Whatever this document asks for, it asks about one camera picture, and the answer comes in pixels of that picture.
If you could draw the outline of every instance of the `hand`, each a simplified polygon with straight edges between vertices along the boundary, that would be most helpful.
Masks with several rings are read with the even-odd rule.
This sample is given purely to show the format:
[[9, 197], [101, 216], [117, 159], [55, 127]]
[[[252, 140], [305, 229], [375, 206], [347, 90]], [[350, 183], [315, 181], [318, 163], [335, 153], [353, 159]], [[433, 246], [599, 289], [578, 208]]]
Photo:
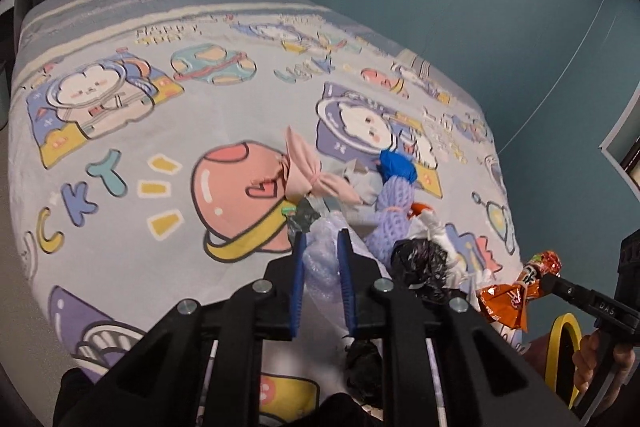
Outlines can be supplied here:
[[[591, 380], [593, 380], [593, 373], [598, 365], [596, 352], [599, 344], [600, 332], [596, 330], [592, 335], [583, 336], [580, 341], [580, 349], [574, 353], [574, 385], [581, 393], [587, 391]], [[633, 346], [631, 346], [631, 344], [618, 344], [613, 350], [613, 359], [618, 364], [618, 373], [611, 382], [611, 386], [596, 410], [596, 413], [604, 411], [614, 403], [618, 397], [620, 387], [625, 382], [626, 375], [628, 375], [629, 370], [631, 370], [631, 367], [636, 361]]]

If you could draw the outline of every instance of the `orange snack wrapper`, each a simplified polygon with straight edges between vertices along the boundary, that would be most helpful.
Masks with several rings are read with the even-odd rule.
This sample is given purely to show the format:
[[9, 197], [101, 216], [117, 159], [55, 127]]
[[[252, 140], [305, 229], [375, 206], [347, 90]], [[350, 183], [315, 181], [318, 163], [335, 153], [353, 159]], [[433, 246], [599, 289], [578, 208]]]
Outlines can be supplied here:
[[513, 284], [492, 284], [478, 290], [480, 309], [487, 320], [517, 330], [527, 331], [526, 303], [542, 297], [540, 279], [551, 273], [559, 275], [562, 263], [551, 250], [535, 254]]

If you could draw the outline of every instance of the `silver bolt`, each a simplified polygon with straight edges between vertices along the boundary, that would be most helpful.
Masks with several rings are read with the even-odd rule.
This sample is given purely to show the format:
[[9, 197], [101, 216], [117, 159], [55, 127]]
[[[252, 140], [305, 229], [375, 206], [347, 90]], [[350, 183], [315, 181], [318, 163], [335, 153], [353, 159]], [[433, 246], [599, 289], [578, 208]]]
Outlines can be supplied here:
[[451, 308], [456, 313], [464, 313], [469, 309], [469, 303], [466, 302], [462, 297], [453, 297], [449, 301], [449, 308]]
[[178, 302], [177, 308], [180, 315], [191, 315], [198, 309], [198, 303], [193, 299], [185, 299]]
[[378, 290], [380, 293], [389, 293], [394, 288], [394, 282], [391, 279], [381, 277], [374, 281], [373, 288]]
[[271, 288], [273, 288], [273, 283], [267, 279], [258, 279], [253, 283], [251, 288], [253, 288], [256, 293], [269, 293]]

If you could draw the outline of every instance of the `blue wall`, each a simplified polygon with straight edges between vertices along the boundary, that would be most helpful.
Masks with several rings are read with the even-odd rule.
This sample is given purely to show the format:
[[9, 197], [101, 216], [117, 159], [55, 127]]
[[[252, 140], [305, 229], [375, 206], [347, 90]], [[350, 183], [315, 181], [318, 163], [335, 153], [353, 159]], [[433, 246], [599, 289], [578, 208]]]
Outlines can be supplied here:
[[[638, 0], [313, 1], [447, 73], [482, 105], [499, 150], [562, 75], [501, 155], [516, 234], [523, 257], [553, 248], [566, 277], [613, 290], [620, 240], [640, 223], [640, 204], [598, 145], [638, 85]], [[531, 308], [532, 333], [563, 310], [551, 297]]]

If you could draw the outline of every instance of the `bed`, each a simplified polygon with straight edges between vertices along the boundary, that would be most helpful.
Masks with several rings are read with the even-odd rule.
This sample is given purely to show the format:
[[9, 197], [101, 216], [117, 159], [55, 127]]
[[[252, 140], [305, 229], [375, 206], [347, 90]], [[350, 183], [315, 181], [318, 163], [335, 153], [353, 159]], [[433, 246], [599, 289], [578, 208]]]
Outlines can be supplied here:
[[[516, 279], [482, 111], [412, 52], [305, 0], [47, 0], [12, 83], [11, 212], [33, 295], [92, 379], [181, 299], [226, 299], [290, 252], [284, 188], [256, 182], [288, 126], [338, 174], [403, 149], [467, 284]], [[279, 422], [344, 391], [344, 332], [306, 298], [302, 317], [264, 350]]]

